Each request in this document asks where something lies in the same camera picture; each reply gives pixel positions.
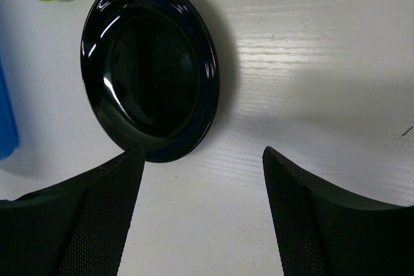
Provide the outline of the blue plastic bin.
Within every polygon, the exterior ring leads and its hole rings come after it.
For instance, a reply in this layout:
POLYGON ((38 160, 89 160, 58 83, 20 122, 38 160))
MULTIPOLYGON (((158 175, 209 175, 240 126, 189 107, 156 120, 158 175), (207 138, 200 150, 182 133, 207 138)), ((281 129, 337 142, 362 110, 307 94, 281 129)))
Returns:
POLYGON ((9 89, 1 62, 1 160, 8 158, 19 145, 16 119, 10 101, 9 89))

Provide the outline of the black plastic plate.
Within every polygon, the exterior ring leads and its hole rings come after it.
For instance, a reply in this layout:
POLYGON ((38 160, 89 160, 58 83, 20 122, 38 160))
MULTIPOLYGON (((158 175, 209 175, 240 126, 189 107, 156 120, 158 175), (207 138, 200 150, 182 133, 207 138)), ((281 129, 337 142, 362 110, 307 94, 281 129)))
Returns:
POLYGON ((105 133, 166 163, 191 153, 220 94, 213 39, 190 0, 95 0, 82 30, 82 80, 105 133))

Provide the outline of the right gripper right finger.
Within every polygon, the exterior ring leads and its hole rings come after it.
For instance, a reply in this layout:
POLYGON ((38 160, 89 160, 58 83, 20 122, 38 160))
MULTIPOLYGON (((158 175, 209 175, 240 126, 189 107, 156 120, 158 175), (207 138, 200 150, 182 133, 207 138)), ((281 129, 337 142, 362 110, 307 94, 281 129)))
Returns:
POLYGON ((263 153, 285 275, 412 275, 413 208, 336 186, 272 147, 263 153))

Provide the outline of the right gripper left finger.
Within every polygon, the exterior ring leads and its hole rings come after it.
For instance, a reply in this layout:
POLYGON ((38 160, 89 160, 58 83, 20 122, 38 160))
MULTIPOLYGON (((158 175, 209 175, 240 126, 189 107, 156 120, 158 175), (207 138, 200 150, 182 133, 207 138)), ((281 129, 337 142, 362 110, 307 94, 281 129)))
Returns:
POLYGON ((116 275, 145 156, 134 147, 70 179, 1 201, 2 275, 116 275))

